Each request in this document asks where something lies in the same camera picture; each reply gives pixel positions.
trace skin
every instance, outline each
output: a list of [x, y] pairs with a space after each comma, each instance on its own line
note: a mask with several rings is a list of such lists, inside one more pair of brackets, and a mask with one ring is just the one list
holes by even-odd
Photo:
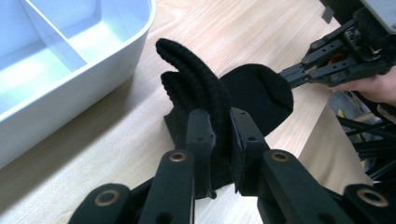
[[384, 76], [376, 75], [375, 77], [354, 80], [329, 89], [334, 91], [358, 91], [370, 101], [396, 107], [396, 66], [393, 66]]

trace black fabric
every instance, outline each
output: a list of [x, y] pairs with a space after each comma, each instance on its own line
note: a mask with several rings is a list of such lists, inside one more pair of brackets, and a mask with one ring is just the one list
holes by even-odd
[[261, 64], [245, 64], [223, 76], [231, 106], [245, 110], [266, 136], [293, 111], [289, 83]]
[[231, 106], [247, 111], [265, 136], [292, 111], [289, 83], [260, 64], [240, 66], [220, 81], [197, 56], [177, 42], [160, 39], [156, 47], [161, 57], [178, 70], [161, 76], [174, 104], [164, 117], [174, 142], [179, 148], [185, 147], [190, 112], [197, 108], [206, 110], [216, 135], [210, 161], [212, 189], [231, 184]]

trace light wood surface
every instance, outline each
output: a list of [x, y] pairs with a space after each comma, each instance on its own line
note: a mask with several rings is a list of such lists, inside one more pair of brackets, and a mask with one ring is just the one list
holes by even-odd
[[[173, 149], [163, 122], [172, 103], [160, 81], [173, 68], [156, 54], [158, 38], [187, 46], [219, 77], [244, 63], [280, 72], [338, 26], [320, 18], [323, 10], [318, 0], [158, 0], [133, 77], [0, 171], [0, 223], [66, 223], [92, 189], [132, 189], [154, 176]], [[266, 140], [298, 156], [329, 92], [304, 85], [293, 94], [295, 111]], [[196, 223], [260, 222], [256, 199], [233, 195], [233, 186], [196, 203]]]

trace tabletop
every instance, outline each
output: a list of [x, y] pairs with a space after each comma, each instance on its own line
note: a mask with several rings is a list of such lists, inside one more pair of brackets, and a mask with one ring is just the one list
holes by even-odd
[[[163, 121], [172, 108], [160, 75], [173, 70], [155, 51], [176, 40], [218, 76], [245, 63], [280, 72], [309, 44], [338, 27], [318, 0], [158, 0], [157, 15], [134, 74], [61, 129], [0, 170], [0, 223], [66, 223], [85, 196], [105, 183], [135, 188], [155, 175], [174, 145]], [[329, 91], [293, 90], [294, 112], [265, 137], [271, 148], [299, 156]], [[234, 195], [196, 202], [196, 223], [261, 223], [255, 198]]]

